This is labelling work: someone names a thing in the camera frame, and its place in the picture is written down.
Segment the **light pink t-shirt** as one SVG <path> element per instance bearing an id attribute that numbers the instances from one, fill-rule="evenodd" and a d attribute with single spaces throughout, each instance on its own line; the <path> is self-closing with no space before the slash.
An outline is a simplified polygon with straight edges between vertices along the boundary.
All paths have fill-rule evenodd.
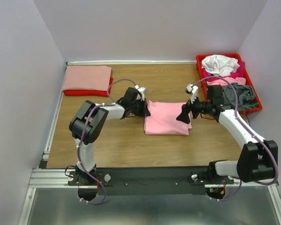
<path id="1" fill-rule="evenodd" d="M 148 101 L 150 116 L 144 121 L 146 135 L 189 135 L 191 123 L 176 120 L 182 112 L 183 103 L 166 103 Z"/>

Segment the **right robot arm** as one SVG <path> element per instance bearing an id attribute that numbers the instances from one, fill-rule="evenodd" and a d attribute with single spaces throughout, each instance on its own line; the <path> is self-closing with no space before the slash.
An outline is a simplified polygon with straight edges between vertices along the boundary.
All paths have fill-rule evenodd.
<path id="1" fill-rule="evenodd" d="M 210 115 L 223 125 L 235 138 L 241 148 L 237 161 L 220 160 L 209 163 L 206 178 L 210 183 L 218 183 L 223 176 L 240 179 L 243 182 L 256 182 L 271 185 L 278 180 L 278 145 L 258 135 L 240 116 L 237 108 L 225 103 L 220 85 L 212 86 L 208 101 L 200 101 L 198 87 L 189 84 L 186 93 L 190 99 L 182 105 L 177 120 L 185 124 L 200 114 Z"/>

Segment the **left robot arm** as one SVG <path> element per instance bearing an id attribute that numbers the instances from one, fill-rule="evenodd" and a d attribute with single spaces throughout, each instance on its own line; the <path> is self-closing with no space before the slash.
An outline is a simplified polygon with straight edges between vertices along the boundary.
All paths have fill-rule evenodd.
<path id="1" fill-rule="evenodd" d="M 145 87 L 129 87 L 124 96 L 111 104 L 95 104 L 85 101 L 69 124 L 69 130 L 77 148 L 75 175 L 76 182 L 90 185 L 96 181 L 95 141 L 98 139 L 107 120 L 121 120 L 130 117 L 150 116 Z"/>

